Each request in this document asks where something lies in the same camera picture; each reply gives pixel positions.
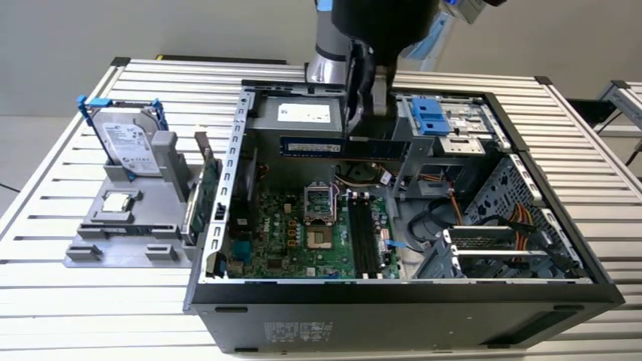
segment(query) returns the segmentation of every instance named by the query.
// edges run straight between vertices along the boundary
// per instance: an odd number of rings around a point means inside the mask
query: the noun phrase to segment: floor
[[[0,116],[0,183],[22,189],[71,117]],[[16,192],[0,187],[0,216]]]

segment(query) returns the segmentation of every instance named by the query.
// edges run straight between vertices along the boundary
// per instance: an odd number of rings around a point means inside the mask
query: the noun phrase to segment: small chip
[[[282,259],[268,259],[268,268],[270,269],[283,268],[283,260]]]
[[[131,204],[131,196],[127,193],[108,193],[103,202],[103,212],[123,213]]]

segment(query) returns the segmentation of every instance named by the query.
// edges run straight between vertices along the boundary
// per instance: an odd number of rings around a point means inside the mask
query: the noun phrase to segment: gray wall
[[[0,0],[0,114],[71,115],[115,56],[303,63],[312,0]]]
[[[641,0],[509,0],[457,23],[438,71],[546,75],[566,96],[642,81]]]
[[[639,14],[641,0],[510,0],[455,25],[438,70],[546,74],[567,95],[594,96],[609,79],[642,80]],[[1,0],[0,114],[72,114],[114,56],[296,64],[314,32],[312,0]]]

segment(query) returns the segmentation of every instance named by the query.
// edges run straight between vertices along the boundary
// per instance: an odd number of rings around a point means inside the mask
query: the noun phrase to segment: green circuit board
[[[383,216],[385,202],[382,200],[373,202],[371,210],[379,217]],[[263,192],[256,232],[251,240],[251,260],[244,264],[243,277],[355,278],[350,217],[345,197],[338,197],[337,213],[334,225],[306,225],[303,192]],[[374,240],[374,247],[378,247],[378,241],[379,237]],[[391,262],[382,269],[382,276],[398,278],[394,252],[390,255]]]

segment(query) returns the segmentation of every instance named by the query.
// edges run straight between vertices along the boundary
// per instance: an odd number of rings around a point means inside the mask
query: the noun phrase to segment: black connector
[[[130,61],[131,58],[127,58],[126,56],[118,56],[111,61],[110,66],[127,66],[130,64]]]
[[[214,219],[215,220],[223,220],[224,218],[224,205],[220,203],[216,204],[216,212],[214,214]]]

